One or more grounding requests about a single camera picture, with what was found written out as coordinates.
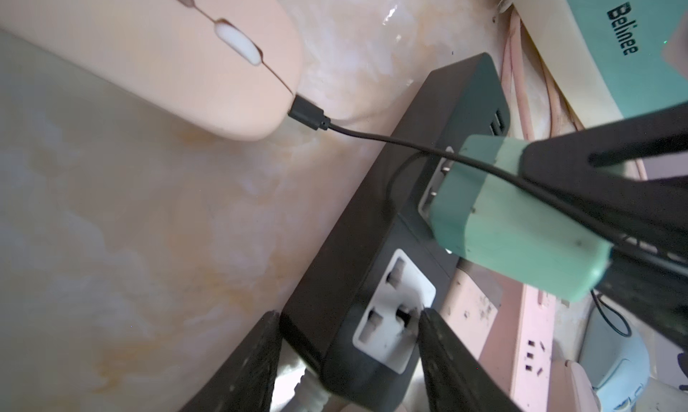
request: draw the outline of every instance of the power socket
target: power socket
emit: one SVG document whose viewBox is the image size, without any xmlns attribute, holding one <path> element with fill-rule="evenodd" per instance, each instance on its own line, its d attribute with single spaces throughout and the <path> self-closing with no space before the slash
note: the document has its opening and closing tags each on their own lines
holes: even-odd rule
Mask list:
<svg viewBox="0 0 688 412">
<path fill-rule="evenodd" d="M 417 339 L 420 311 L 437 289 L 409 256 L 397 249 L 354 332 L 354 346 L 396 373 L 404 373 Z"/>
</svg>

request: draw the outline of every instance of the black power strip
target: black power strip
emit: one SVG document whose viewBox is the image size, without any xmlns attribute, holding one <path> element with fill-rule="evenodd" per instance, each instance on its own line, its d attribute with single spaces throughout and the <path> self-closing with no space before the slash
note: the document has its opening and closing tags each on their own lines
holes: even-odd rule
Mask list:
<svg viewBox="0 0 688 412">
<path fill-rule="evenodd" d="M 505 135 L 510 117 L 494 67 L 482 54 L 431 72 L 392 135 L 443 150 L 458 150 L 471 134 Z M 402 250 L 434 285 L 434 309 L 458 263 L 418 210 L 439 162 L 385 145 L 281 314 L 284 338 L 324 388 L 373 411 L 400 404 L 419 356 L 416 346 L 398 373 L 354 346 L 392 256 Z"/>
</svg>

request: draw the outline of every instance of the teal box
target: teal box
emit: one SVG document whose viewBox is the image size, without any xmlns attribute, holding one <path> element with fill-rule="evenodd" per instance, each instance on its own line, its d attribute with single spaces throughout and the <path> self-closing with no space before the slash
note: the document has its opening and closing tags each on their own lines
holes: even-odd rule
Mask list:
<svg viewBox="0 0 688 412">
<path fill-rule="evenodd" d="M 624 117 L 688 100 L 688 80 L 663 55 L 688 0 L 566 0 Z"/>
<path fill-rule="evenodd" d="M 470 136 L 461 155 L 518 174 L 527 141 Z M 507 182 L 454 163 L 430 207 L 440 245 L 505 276 L 577 301 L 607 266 L 612 244 Z"/>
</svg>

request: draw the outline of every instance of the marble surface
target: marble surface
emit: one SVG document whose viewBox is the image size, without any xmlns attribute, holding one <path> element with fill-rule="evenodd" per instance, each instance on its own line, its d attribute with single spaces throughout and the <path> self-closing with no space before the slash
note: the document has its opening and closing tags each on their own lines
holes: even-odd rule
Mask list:
<svg viewBox="0 0 688 412">
<path fill-rule="evenodd" d="M 390 133 L 430 70 L 501 64 L 498 0 L 279 1 L 299 92 L 346 126 Z M 0 409 L 179 408 L 283 306 L 379 149 L 290 120 L 222 140 L 0 32 Z"/>
</svg>

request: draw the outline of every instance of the mint green charger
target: mint green charger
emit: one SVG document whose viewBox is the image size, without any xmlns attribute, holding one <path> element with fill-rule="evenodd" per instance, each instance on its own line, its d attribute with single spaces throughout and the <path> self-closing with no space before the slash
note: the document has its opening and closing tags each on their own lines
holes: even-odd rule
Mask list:
<svg viewBox="0 0 688 412">
<path fill-rule="evenodd" d="M 529 142 L 470 136 L 461 155 L 518 174 Z M 454 163 L 430 207 L 440 245 L 469 261 L 578 301 L 600 280 L 612 244 L 507 182 Z"/>
</svg>

